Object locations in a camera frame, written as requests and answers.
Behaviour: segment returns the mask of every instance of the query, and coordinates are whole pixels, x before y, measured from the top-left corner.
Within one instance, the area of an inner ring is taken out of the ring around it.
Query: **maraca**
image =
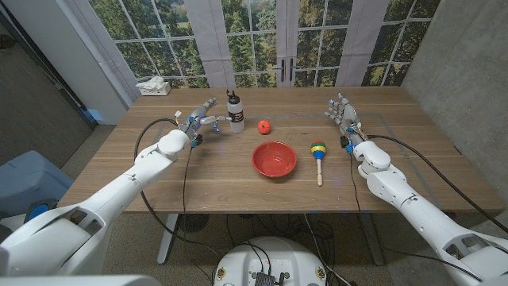
[[[314,140],[310,146],[310,151],[316,157],[317,161],[317,185],[320,187],[323,185],[323,175],[321,174],[321,160],[326,152],[325,142],[323,140]]]

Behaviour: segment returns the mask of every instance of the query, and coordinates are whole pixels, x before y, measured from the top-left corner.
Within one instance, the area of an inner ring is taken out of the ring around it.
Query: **tissue box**
[[[147,90],[140,87],[141,95],[167,95],[170,90],[171,86],[169,85],[169,82],[164,82],[163,87],[156,90]]]

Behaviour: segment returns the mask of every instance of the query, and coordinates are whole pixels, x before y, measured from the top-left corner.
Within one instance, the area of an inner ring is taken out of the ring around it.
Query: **concrete wall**
[[[126,110],[55,0],[3,0],[97,122],[118,124]]]
[[[508,201],[508,4],[441,0],[402,86]]]

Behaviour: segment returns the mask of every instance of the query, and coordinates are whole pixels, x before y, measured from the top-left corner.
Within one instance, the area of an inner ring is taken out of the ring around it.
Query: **water bottle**
[[[227,91],[226,94],[229,96],[228,112],[229,116],[232,119],[232,121],[230,122],[231,131],[233,131],[234,133],[240,133],[245,129],[244,107],[241,104],[240,98],[237,95],[235,95],[235,91],[233,91],[231,95],[229,94],[229,91]]]

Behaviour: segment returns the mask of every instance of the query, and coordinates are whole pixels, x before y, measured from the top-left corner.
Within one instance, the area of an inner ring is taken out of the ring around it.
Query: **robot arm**
[[[215,104],[210,99],[194,110],[179,129],[141,151],[134,166],[89,199],[47,211],[11,234],[0,245],[0,276],[99,274],[113,221],[143,189],[164,177],[182,150],[199,143],[201,124],[227,119],[206,116]]]
[[[473,273],[480,280],[507,272],[508,241],[459,226],[418,194],[404,174],[391,164],[390,156],[363,134],[354,107],[341,94],[339,97],[340,102],[330,101],[325,115],[339,125],[344,135],[343,147],[362,162],[358,172],[367,180],[372,194],[400,211],[441,260]],[[458,285],[480,282],[459,269],[449,265],[445,268]]]

